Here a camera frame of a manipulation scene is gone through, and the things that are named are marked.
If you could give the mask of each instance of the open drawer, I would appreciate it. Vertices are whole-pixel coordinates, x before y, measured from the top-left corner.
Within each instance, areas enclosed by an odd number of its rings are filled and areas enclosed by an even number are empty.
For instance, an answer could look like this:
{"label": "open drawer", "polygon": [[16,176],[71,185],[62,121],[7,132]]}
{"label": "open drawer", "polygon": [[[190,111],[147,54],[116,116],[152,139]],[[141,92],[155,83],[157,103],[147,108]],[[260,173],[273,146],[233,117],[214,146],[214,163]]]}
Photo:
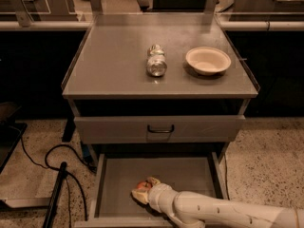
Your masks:
{"label": "open drawer", "polygon": [[244,116],[76,117],[83,143],[231,142]]}
{"label": "open drawer", "polygon": [[100,155],[88,221],[75,227],[174,227],[164,214],[138,204],[131,190],[153,176],[177,191],[226,198],[215,153],[209,157],[116,158]]}

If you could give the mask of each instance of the black pole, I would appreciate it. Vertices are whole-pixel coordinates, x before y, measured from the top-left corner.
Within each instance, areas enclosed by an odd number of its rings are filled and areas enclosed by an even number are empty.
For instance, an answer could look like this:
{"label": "black pole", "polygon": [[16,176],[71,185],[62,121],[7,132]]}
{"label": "black pole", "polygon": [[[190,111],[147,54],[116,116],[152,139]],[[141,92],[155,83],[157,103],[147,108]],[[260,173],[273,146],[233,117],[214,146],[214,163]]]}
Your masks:
{"label": "black pole", "polygon": [[44,228],[50,228],[52,227],[52,223],[54,220],[54,217],[56,216],[56,210],[57,210],[57,201],[59,198],[61,186],[63,184],[64,178],[66,177],[66,168],[67,163],[62,162],[60,165],[60,170],[57,175],[57,180],[55,182],[55,186],[53,189],[53,193],[50,198],[49,206],[47,209],[47,214],[44,222]]}

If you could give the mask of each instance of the black partition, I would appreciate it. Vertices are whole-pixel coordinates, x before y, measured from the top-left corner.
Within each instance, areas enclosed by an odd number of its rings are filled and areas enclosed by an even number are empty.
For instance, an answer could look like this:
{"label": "black partition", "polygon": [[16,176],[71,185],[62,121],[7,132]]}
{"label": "black partition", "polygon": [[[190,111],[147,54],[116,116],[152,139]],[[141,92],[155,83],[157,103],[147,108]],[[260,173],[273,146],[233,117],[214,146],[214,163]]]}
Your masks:
{"label": "black partition", "polygon": [[304,31],[226,34],[260,85],[245,115],[304,116]]}
{"label": "black partition", "polygon": [[18,118],[65,118],[61,82],[86,31],[0,31],[0,103]]}

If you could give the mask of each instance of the silver can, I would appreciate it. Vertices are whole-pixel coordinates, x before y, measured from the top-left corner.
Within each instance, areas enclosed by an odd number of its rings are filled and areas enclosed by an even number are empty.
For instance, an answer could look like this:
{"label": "silver can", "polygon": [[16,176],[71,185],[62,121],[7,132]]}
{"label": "silver can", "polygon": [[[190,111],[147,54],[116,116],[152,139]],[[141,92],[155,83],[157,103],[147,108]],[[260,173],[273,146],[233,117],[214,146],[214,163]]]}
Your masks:
{"label": "silver can", "polygon": [[167,70],[164,50],[160,45],[154,44],[147,51],[146,71],[154,77],[161,77]]}

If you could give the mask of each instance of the cabinet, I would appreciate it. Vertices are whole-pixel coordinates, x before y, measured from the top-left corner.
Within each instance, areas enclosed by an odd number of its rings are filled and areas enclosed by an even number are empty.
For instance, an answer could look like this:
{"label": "cabinet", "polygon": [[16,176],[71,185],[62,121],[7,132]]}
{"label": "cabinet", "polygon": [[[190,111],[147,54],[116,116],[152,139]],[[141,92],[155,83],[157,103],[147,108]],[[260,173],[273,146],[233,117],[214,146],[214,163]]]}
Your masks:
{"label": "cabinet", "polygon": [[[145,72],[153,44],[166,53],[161,78]],[[201,76],[187,65],[186,52],[204,46],[230,56],[224,75]],[[129,195],[150,175],[224,198],[218,159],[257,90],[212,15],[102,15],[75,62],[63,95],[98,163],[89,221],[77,227],[172,227]]]}

